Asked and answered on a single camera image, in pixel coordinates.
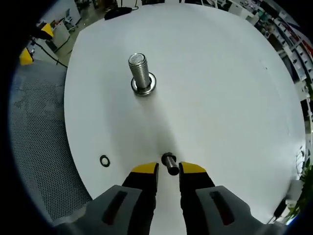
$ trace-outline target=shelf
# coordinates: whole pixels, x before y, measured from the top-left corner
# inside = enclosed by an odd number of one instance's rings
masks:
[[[306,150],[305,150],[305,155],[304,155],[304,161],[306,162],[309,158],[309,150],[310,154],[312,154],[312,140],[313,140],[313,135],[312,134],[305,134],[305,139],[306,139]]]
[[[292,52],[289,47],[283,47],[284,51],[286,52],[286,55],[290,59],[291,64],[294,67],[294,70],[296,71],[299,80],[303,81],[307,78],[305,70],[302,66],[302,63],[300,61],[300,57],[298,56],[297,52]]]
[[[308,116],[309,116],[310,130],[311,130],[310,134],[312,134],[313,128],[312,128],[312,112],[311,112],[311,107],[310,107],[310,98],[307,98],[306,101],[308,104]]]
[[[294,51],[297,52],[299,58],[302,60],[302,65],[305,68],[310,79],[313,79],[313,62],[307,52],[303,49],[303,46],[299,44]]]
[[[296,44],[299,41],[300,37],[298,36],[298,34],[284,19],[275,19],[274,23],[276,25],[279,25],[279,27],[283,29],[284,34],[289,38],[292,44]]]
[[[280,33],[280,35],[285,39],[285,41],[288,43],[288,45],[291,47],[294,45],[293,41],[290,39],[292,35],[289,33],[289,31],[286,29],[286,27],[280,23],[277,22],[277,20],[274,20],[275,27],[277,31]]]
[[[303,42],[300,43],[301,47],[304,48],[304,51],[307,53],[308,57],[310,58],[311,62],[313,63],[313,58],[307,47],[303,44]]]
[[[286,45],[286,40],[281,36],[277,29],[274,30],[273,35],[280,42],[281,46],[284,47]]]
[[[297,90],[300,102],[310,97],[308,89],[306,88],[305,82],[296,82],[294,86],[295,86],[295,89]]]

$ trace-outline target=yellow object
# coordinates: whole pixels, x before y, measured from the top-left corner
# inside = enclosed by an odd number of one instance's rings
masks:
[[[30,65],[33,63],[33,58],[31,57],[27,48],[24,48],[22,53],[20,54],[20,64],[21,65]]]
[[[156,164],[157,162],[138,165],[134,169],[132,169],[132,172],[153,174],[155,171]]]
[[[41,30],[49,34],[51,37],[53,37],[52,28],[49,23],[46,23],[45,26]]]
[[[181,162],[184,173],[206,173],[206,170],[199,165]]]

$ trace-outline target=green plant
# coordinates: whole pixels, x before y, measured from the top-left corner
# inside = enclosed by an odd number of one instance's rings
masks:
[[[308,159],[303,167],[300,180],[304,183],[299,200],[286,216],[287,219],[296,217],[306,206],[313,195],[313,168]]]

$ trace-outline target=desk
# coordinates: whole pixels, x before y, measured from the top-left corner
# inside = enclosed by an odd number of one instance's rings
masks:
[[[70,34],[63,22],[59,22],[53,29],[53,43],[59,49],[68,41]]]
[[[231,2],[232,4],[228,10],[229,13],[237,15],[243,19],[246,19],[248,16],[250,16],[251,18],[254,17],[254,15],[251,12],[249,12],[247,9],[245,9],[242,5],[234,1],[231,1]]]
[[[135,52],[157,79],[149,97],[131,89]],[[249,22],[201,5],[147,5],[85,28],[64,103],[71,153],[92,198],[172,151],[266,222],[305,146],[300,102],[277,52]],[[108,168],[99,161],[104,154]],[[161,165],[151,235],[186,234],[179,201],[179,178]]]

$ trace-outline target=black cable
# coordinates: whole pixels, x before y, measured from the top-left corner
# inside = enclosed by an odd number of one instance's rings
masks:
[[[274,222],[280,218],[284,212],[284,210],[287,207],[287,203],[286,203],[286,199],[283,198],[283,200],[281,200],[281,202],[279,203],[278,207],[276,208],[276,210],[274,211],[274,216],[275,216],[275,220]]]
[[[266,224],[269,224],[270,223],[270,221],[273,219],[273,218],[275,218],[275,216],[273,215],[273,217],[266,223]]]
[[[132,8],[132,10],[133,10],[133,11],[136,11],[136,10],[138,10],[138,8],[139,8],[139,7],[137,6],[137,0],[136,0],[135,7]]]
[[[60,65],[62,65],[62,66],[64,66],[65,68],[67,68],[66,65],[62,64],[59,60],[56,60],[52,55],[50,55],[50,54],[43,48],[42,45],[40,45],[40,44],[38,44],[38,43],[36,43],[36,42],[34,42],[34,43],[35,43],[35,45],[39,46],[52,60],[56,61],[57,64],[59,63]]]
[[[68,55],[68,54],[70,54],[72,51],[73,51],[73,49],[72,49],[72,50],[70,50],[70,51],[67,53],[67,55]]]

